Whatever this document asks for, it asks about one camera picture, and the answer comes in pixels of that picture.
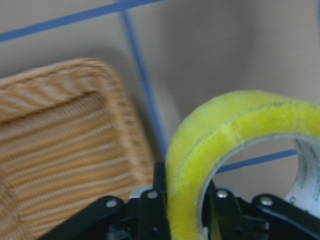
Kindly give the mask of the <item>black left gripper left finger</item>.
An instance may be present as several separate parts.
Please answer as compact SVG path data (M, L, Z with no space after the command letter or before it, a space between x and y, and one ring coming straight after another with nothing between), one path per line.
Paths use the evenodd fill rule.
M169 240L166 170L163 162L154 165L152 189L141 194L138 205L138 240Z

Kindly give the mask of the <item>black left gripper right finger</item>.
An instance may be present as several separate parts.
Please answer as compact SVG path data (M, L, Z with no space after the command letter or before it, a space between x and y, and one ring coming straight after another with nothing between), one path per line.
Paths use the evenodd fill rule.
M210 240L243 240L245 227L234 194L218 188L211 181L207 188L208 238Z

